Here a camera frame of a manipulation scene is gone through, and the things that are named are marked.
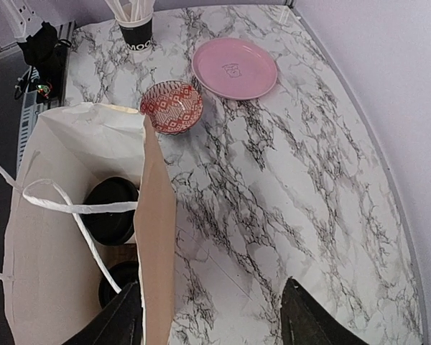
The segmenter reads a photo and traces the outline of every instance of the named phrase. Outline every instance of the paper cup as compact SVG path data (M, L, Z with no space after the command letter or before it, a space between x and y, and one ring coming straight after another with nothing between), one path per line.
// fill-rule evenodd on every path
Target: paper cup
M125 13L131 13L131 4L127 4L123 8ZM124 22L115 18L128 49L133 52L145 52L152 48L152 17L153 12L135 22Z

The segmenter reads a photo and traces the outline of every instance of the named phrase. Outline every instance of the marble table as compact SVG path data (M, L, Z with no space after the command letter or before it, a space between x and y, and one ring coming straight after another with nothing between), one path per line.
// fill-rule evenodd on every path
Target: marble table
M419 295L391 186L335 73L285 6L158 12L154 48L130 55L114 21L78 29L66 105L138 107L155 83L203 95L190 131L160 136L178 202L170 344L282 344L280 297L295 277L370 344L421 344ZM276 86L253 101L205 90L190 68L216 37L269 51Z

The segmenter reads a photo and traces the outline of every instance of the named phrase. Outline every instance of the black lid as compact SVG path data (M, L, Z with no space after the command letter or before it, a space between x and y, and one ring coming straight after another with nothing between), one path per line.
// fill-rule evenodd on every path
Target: black lid
M121 289L131 282L139 281L139 263L137 261L122 262L113 266L108 271ZM101 307L105 308L115 296L115 290L108 283L107 279L102 277L101 284L99 285L99 303Z
M99 183L85 200L86 205L102 205L137 201L139 193L133 183L124 178L108 178ZM106 246L117 246L134 234L134 210L123 213L82 214L81 218L91 236Z

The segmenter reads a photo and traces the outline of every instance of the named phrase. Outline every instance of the red patterned bowl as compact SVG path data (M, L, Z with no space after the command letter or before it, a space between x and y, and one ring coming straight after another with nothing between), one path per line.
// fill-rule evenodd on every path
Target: red patterned bowl
M203 100L190 84L165 81L147 90L141 100L141 112L150 116L157 132L177 134L198 122Z

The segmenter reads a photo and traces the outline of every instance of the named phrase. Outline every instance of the bag handle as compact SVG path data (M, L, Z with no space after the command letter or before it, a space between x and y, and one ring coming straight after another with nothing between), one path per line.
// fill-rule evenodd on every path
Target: bag handle
M81 217L78 214L79 213L84 213L84 214L105 213L105 212L121 213L126 211L132 211L137 208L137 201L129 201L129 202L123 202L123 203L107 203L105 205L73 205L69 195L53 180L45 179L45 178L41 180L36 180L30 183L26 188L23 188L1 166L0 166L0 175L5 179L5 181L11 187L13 187L13 189L15 189L18 193L21 193L24 199L26 199L33 205L47 208L53 211L71 213L73 218L75 219L75 222L78 225L78 228L81 231L81 234L83 235L83 238L88 244L88 247L91 251L91 254L94 257L94 260L96 261L96 264L99 266L104 277L107 279L108 283L115 290L115 292L120 293L121 288L116 284L115 280L113 280L112 276L110 275L110 272L107 270L107 267L102 262L101 256L99 255L96 249L94 241L91 238L89 231L85 227L85 224L83 223L83 221L81 220ZM41 199L33 196L32 191L38 185L52 186L59 193L59 195L64 199L66 204L64 205L61 203L56 203L51 200ZM0 280L12 280L12 279L13 277L4 276L3 273L0 273Z

